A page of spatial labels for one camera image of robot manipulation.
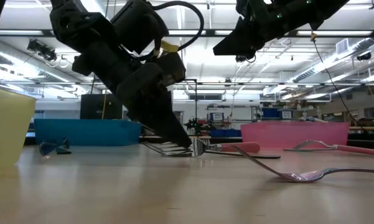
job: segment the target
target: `ceiling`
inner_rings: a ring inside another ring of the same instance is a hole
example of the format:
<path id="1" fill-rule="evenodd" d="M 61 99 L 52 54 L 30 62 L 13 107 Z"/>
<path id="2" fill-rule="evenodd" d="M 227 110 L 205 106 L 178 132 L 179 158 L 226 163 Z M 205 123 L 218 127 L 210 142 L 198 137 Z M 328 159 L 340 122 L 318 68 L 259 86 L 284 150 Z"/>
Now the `ceiling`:
<path id="1" fill-rule="evenodd" d="M 207 1 L 187 0 L 199 8 L 205 19 L 205 29 L 233 29 L 238 13 L 235 11 L 235 1 L 216 0 L 210 1 L 210 9 L 207 9 Z M 153 1 L 160 4 L 166 1 Z M 320 30 L 374 30 L 374 9 L 368 10 L 372 1 L 351 0 L 342 10 L 337 12 L 329 20 L 325 21 Z M 106 11 L 107 0 L 99 2 L 102 11 Z M 118 12 L 125 1 L 109 1 L 107 18 L 111 19 Z M 52 29 L 49 12 L 50 1 L 46 0 L 7 0 L 6 6 L 0 18 L 0 30 L 41 30 Z M 183 7 L 171 7 L 157 12 L 165 21 L 169 29 L 198 29 L 199 20 L 189 9 Z M 37 55 L 31 55 L 26 49 L 31 39 L 36 39 L 42 44 L 55 49 L 56 53 L 64 59 L 56 62 L 45 62 Z M 172 44 L 185 43 L 190 38 L 168 37 L 166 40 Z M 268 42 L 263 49 L 256 54 L 255 63 L 236 63 L 234 56 L 214 56 L 212 48 L 223 37 L 201 37 L 190 47 L 186 48 L 184 64 L 187 69 L 187 78 L 196 78 L 198 82 L 223 82 L 231 78 L 235 82 L 287 82 L 297 71 L 309 68 L 319 59 L 314 44 L 309 38 L 282 38 Z M 325 56 L 335 50 L 335 45 L 343 38 L 317 39 L 319 52 Z M 70 75 L 80 82 L 92 82 L 93 76 L 83 76 L 72 71 L 73 57 L 78 55 L 76 51 L 61 44 L 53 37 L 0 37 L 0 43 L 19 52 L 29 55 L 42 63 L 48 63 L 59 73 Z M 148 53 L 153 48 L 150 45 L 145 51 Z M 332 76 L 338 76 L 349 72 L 359 66 L 366 66 L 365 62 L 353 62 L 351 58 L 342 60 L 335 66 L 329 67 Z M 319 73 L 309 77 L 310 82 L 325 82 L 329 79 L 327 74 Z M 224 86 L 200 86 L 199 88 L 224 88 Z M 244 90 L 263 90 L 263 86 L 246 86 Z M 104 90 L 105 86 L 96 86 L 96 90 Z"/>

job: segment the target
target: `yellow cup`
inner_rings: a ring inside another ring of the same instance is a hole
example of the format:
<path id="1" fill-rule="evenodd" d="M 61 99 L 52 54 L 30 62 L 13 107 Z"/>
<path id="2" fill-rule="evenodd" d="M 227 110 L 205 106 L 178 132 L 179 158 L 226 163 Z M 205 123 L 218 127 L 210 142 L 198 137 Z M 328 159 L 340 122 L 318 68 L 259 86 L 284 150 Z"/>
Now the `yellow cup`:
<path id="1" fill-rule="evenodd" d="M 21 155 L 35 98 L 0 90 L 0 167 L 13 166 Z"/>

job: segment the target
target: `wooden table surface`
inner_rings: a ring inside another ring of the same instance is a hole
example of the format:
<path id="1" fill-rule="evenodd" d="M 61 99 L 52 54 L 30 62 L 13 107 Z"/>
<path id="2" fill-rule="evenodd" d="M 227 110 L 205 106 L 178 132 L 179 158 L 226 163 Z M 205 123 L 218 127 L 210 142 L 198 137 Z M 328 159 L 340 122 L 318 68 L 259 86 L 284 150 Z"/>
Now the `wooden table surface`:
<path id="1" fill-rule="evenodd" d="M 73 147 L 39 156 L 25 148 L 0 174 L 0 223 L 374 223 L 374 174 L 332 174 L 315 184 L 280 182 L 248 159 L 161 157 L 145 146 Z M 281 152 L 283 172 L 374 168 L 347 152 Z"/>

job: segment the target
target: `pink handle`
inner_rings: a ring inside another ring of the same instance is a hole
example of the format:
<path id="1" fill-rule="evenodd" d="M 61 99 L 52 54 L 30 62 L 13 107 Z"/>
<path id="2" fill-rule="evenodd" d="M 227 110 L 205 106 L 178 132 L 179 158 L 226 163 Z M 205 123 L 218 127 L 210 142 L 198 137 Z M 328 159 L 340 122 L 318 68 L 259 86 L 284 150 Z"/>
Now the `pink handle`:
<path id="1" fill-rule="evenodd" d="M 374 155 L 374 149 L 366 149 L 366 148 L 361 148 L 361 147 L 337 146 L 337 150 Z"/>
<path id="2" fill-rule="evenodd" d="M 237 146 L 245 152 L 257 153 L 260 151 L 260 145 L 257 142 L 239 142 L 221 144 L 223 152 L 236 152 L 231 146 Z"/>

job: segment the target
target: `pink-handled utensil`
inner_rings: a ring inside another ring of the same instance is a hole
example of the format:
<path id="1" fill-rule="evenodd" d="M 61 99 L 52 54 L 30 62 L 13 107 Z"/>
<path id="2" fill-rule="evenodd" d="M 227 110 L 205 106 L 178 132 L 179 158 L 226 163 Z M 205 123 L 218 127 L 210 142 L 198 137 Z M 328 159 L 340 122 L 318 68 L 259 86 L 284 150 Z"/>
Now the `pink-handled utensil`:
<path id="1" fill-rule="evenodd" d="M 319 143 L 323 146 L 325 146 L 325 149 L 303 149 L 303 147 L 306 147 L 310 144 Z M 285 151 L 290 152 L 315 152 L 315 151 L 344 151 L 344 152 L 355 152 L 355 153 L 362 153 L 362 154 L 369 154 L 374 155 L 374 149 L 367 149 L 362 147 L 352 147 L 352 146 L 341 146 L 341 145 L 327 145 L 326 143 L 322 141 L 313 141 L 313 140 L 307 140 L 304 141 L 297 146 L 293 147 L 292 149 L 284 149 Z"/>
<path id="2" fill-rule="evenodd" d="M 232 146 L 235 150 L 237 150 L 242 156 L 245 156 L 255 164 L 261 166 L 262 168 L 276 174 L 278 177 L 290 181 L 290 182 L 295 182 L 295 183 L 313 183 L 317 182 L 318 180 L 321 180 L 324 178 L 325 175 L 328 174 L 334 174 L 337 172 L 367 172 L 367 173 L 372 173 L 374 174 L 374 169 L 361 169 L 361 168 L 328 168 L 324 170 L 317 170 L 317 171 L 312 171 L 312 172 L 306 172 L 306 173 L 301 173 L 301 174 L 296 174 L 296 173 L 281 173 L 278 172 L 266 164 L 263 164 L 259 160 L 255 159 L 254 157 L 250 156 L 247 154 L 244 150 L 240 149 L 237 146 Z"/>

